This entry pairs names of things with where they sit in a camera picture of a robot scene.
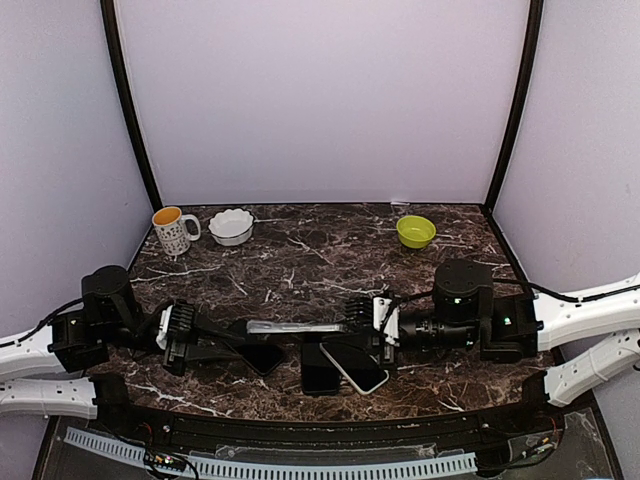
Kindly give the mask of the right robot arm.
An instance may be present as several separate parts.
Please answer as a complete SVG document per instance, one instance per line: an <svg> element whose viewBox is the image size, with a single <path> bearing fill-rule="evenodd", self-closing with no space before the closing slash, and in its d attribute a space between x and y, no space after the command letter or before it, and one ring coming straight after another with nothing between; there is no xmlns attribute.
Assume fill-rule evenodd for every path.
<svg viewBox="0 0 640 480"><path fill-rule="evenodd" d="M638 362L638 276L570 294L524 282L521 293L495 297L500 282L483 264L447 260L424 295L378 296L352 306L354 339L343 346L325 344L325 355L366 395L388 380L401 350L478 348L481 360L507 364L600 337L574 359L524 382L524 401L510 413L511 426L521 434L547 420L548 404L567 406ZM423 296L432 300L430 309L404 308Z"/></svg>

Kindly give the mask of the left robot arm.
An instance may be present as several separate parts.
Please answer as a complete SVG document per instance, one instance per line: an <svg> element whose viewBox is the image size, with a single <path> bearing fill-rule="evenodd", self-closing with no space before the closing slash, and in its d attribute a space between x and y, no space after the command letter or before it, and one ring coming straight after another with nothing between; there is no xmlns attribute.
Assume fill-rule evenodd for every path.
<svg viewBox="0 0 640 480"><path fill-rule="evenodd" d="M81 280L81 296L48 314L33 329L1 341L4 414L101 417L120 436L141 427L118 374L76 373L108 362L111 347L158 356L164 370L182 375L191 363L237 360L231 349L244 336L221 329L194 305L169 300L153 313L137 301L128 272L108 265Z"/></svg>

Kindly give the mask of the phone in white case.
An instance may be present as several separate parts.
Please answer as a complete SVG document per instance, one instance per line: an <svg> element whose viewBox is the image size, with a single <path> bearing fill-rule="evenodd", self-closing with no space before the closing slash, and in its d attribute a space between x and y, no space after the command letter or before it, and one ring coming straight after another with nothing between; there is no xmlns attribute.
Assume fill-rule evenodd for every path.
<svg viewBox="0 0 640 480"><path fill-rule="evenodd" d="M366 351L337 342L322 342L320 350L361 395L369 395L389 380L389 373Z"/></svg>

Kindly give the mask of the black phone left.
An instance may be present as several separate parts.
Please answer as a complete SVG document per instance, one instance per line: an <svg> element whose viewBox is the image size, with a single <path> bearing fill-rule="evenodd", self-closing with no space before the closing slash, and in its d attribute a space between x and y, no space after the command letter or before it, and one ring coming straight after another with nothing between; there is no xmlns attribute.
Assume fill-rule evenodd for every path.
<svg viewBox="0 0 640 480"><path fill-rule="evenodd" d="M234 351L257 375L270 375L285 359L284 351L277 345L266 343L244 343Z"/></svg>

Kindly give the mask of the black phone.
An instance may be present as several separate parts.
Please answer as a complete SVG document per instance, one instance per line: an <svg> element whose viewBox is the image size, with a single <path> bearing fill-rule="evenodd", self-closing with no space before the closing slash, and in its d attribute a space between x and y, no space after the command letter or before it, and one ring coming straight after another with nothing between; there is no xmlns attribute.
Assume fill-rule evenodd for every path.
<svg viewBox="0 0 640 480"><path fill-rule="evenodd" d="M326 358L318 343L301 347L301 388L308 396L334 396L339 393L341 373Z"/></svg>
<svg viewBox="0 0 640 480"><path fill-rule="evenodd" d="M257 375L270 375L285 359L284 351L277 345L266 343L244 343L234 351Z"/></svg>

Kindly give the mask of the black phone middle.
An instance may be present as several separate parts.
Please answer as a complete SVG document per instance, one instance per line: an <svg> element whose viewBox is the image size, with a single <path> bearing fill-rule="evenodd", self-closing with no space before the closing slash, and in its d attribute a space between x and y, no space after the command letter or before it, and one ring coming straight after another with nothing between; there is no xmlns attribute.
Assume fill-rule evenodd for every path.
<svg viewBox="0 0 640 480"><path fill-rule="evenodd" d="M301 388L308 396L334 396L339 393L341 373L326 358L318 343L301 347Z"/></svg>

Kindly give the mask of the green bowl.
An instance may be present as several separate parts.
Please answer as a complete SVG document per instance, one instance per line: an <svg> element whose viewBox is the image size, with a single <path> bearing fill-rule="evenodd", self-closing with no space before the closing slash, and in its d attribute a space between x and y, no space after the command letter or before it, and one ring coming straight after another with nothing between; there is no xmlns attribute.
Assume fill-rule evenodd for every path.
<svg viewBox="0 0 640 480"><path fill-rule="evenodd" d="M400 218L396 222L396 231L400 243L411 249L425 248L437 234L430 220L415 215Z"/></svg>

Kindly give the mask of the patterned mug yellow inside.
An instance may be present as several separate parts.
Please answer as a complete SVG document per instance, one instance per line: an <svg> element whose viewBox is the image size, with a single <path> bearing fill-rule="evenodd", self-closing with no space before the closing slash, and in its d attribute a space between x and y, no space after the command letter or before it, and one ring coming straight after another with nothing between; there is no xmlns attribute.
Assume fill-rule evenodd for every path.
<svg viewBox="0 0 640 480"><path fill-rule="evenodd" d="M164 207L154 213L152 224L164 252L170 257L186 253L202 235L198 218L179 207Z"/></svg>

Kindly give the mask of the white scalloped bowl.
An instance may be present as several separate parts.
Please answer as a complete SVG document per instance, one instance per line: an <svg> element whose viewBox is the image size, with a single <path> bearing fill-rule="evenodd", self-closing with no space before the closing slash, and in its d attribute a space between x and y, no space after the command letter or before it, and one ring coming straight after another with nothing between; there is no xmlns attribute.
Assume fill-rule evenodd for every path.
<svg viewBox="0 0 640 480"><path fill-rule="evenodd" d="M255 218L244 209L226 209L217 213L208 224L214 240L222 246L238 246L248 241L253 233Z"/></svg>

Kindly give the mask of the small circuit board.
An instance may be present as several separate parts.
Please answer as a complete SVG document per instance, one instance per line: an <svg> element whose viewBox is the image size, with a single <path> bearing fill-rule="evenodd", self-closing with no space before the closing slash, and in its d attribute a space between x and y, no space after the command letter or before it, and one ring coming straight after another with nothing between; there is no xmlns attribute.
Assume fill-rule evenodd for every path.
<svg viewBox="0 0 640 480"><path fill-rule="evenodd" d="M173 454L147 449L143 455L143 463L152 470L184 472L187 462Z"/></svg>

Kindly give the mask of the black front table rail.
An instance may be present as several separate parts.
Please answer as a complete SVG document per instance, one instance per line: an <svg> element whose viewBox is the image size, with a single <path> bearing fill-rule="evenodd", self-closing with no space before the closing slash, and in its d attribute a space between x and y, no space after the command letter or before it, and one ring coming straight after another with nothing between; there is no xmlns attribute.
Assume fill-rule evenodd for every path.
<svg viewBox="0 0 640 480"><path fill-rule="evenodd" d="M90 424L156 447L382 448L434 443L486 448L520 435L559 432L565 421L553 407L532 404L440 416L363 422L276 422L223 419L149 407L102 405Z"/></svg>

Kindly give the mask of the right black frame post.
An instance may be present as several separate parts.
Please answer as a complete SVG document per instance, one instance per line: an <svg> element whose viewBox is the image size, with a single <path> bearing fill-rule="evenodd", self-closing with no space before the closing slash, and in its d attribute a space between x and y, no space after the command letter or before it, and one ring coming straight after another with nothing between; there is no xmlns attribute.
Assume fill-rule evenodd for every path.
<svg viewBox="0 0 640 480"><path fill-rule="evenodd" d="M525 109L530 81L534 69L538 40L544 11L543 0L531 0L526 22L523 48L514 87L511 107L494 172L483 203L486 214L492 216L496 209L514 151L522 116Z"/></svg>

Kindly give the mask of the black frame post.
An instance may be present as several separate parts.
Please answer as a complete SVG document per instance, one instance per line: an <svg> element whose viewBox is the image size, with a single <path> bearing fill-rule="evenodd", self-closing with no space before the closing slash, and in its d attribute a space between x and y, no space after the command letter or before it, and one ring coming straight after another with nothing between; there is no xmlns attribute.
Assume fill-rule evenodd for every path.
<svg viewBox="0 0 640 480"><path fill-rule="evenodd" d="M538 40L544 11L543 0L531 0L526 22L523 48L514 87L511 107L494 172L483 203L486 214L492 216L496 209L514 151L522 116L525 109L530 81L534 69Z"/></svg>
<svg viewBox="0 0 640 480"><path fill-rule="evenodd" d="M101 0L100 9L107 50L121 112L147 198L152 209L157 211L163 207L163 202L152 172L151 162L146 150L136 107L134 105L127 67L125 64L122 41L120 38L116 14L116 2L113 0Z"/></svg>

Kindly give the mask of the left black frame post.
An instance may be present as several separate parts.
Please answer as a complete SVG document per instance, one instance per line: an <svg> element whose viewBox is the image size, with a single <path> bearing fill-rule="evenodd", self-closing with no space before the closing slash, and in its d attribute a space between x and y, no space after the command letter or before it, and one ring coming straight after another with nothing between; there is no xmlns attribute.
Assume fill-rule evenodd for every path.
<svg viewBox="0 0 640 480"><path fill-rule="evenodd" d="M146 150L136 107L134 105L127 67L125 64L122 41L120 38L116 14L116 2L113 0L101 0L100 9L107 50L121 112L147 198L152 209L157 211L163 207L163 202L152 172L151 162Z"/></svg>

